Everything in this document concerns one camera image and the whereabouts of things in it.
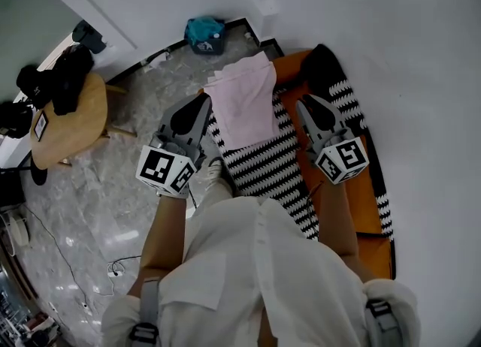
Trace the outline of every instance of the white sleeve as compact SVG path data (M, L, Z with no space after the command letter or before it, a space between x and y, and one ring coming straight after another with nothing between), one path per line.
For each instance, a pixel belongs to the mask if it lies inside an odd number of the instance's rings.
M130 347L130 330L141 320L141 300L124 296L116 299L102 316L102 347Z
M389 279L375 279L364 284L368 299L382 299L389 303L401 326L404 345L416 347L421 336L421 323L417 312L417 299L405 285Z

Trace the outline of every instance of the floor baseboard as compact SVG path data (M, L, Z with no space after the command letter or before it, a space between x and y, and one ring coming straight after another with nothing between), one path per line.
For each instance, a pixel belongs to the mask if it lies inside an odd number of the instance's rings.
M252 27L250 26L250 24L249 24L249 22L247 21L246 18L242 18L242 19L238 19L238 20L234 20L234 21L230 21L230 22L225 23L225 29L226 30L233 29L233 28L236 28L238 26L245 26L246 27L247 31L251 34L254 41L256 42L256 45L259 48L263 48L263 47L266 47L268 45L273 45L275 50L277 51L277 54L280 57L285 56L284 52L280 49L280 46L277 43L275 38L270 38L269 40L265 40L265 41L259 41L259 38L256 36L256 33L254 33ZM150 55L149 57L147 57L142 62L149 63L152 60L154 60L157 56L162 55L164 52L172 53L175 50L178 50L182 47L185 47L186 45L187 45L187 41L185 39L181 40L181 41L178 41L177 43L174 43L174 44L164 48L163 50L160 50L159 52L154 53L153 55ZM114 85L114 84L118 83L119 81L125 79L126 77L130 76L136 70L138 70L138 69L140 69L144 66L143 64L141 64L142 62L138 62L137 64L133 64L133 66L131 66L130 68L125 69L124 72L116 75L111 80L107 81L107 84Z

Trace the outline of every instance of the white shoe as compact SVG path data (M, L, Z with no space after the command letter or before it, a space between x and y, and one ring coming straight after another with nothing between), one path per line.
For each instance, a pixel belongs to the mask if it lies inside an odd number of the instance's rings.
M213 158L209 163L209 168L207 169L207 179L210 181L220 179L222 177L223 167L224 164L221 158Z

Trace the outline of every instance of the table leg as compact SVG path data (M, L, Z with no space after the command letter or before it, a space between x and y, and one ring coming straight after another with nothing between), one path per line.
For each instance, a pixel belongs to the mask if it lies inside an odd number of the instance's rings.
M107 129L108 132L112 132L114 134L123 134L129 137L137 137L137 134L135 132L125 131L124 129L111 127L111 126L107 126L105 127L105 129Z
M124 88L120 88L119 86L109 86L108 84L105 84L105 89L107 91L122 93L123 95L128 93Z
M101 139L110 139L110 136L109 136L109 134L108 134L107 128L104 128L104 130L102 131L100 137L99 137L97 140L101 140Z

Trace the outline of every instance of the shoulder strap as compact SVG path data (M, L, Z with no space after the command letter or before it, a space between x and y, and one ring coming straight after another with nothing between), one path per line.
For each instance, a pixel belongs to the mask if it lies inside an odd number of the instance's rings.
M371 347L403 347L403 336L391 306L384 300L368 301L365 310Z
M145 279L141 291L141 321L130 332L132 347L152 347L159 341L159 278Z

